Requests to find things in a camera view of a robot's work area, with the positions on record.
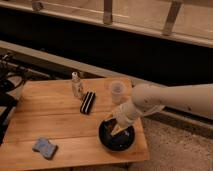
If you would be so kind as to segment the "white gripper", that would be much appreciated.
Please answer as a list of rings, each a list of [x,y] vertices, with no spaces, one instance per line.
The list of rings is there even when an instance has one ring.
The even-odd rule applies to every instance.
[[[116,135],[131,126],[140,116],[142,112],[136,107],[132,100],[127,100],[123,104],[120,104],[113,113],[108,114],[104,121],[116,119],[117,123],[113,130],[112,135]]]

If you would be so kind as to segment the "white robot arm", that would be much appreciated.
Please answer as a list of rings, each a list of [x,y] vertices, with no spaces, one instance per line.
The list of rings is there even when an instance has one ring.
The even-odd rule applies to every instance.
[[[130,98],[107,117],[117,121],[112,136],[133,125],[139,117],[161,111],[165,106],[213,118],[213,84],[160,87],[137,84]]]

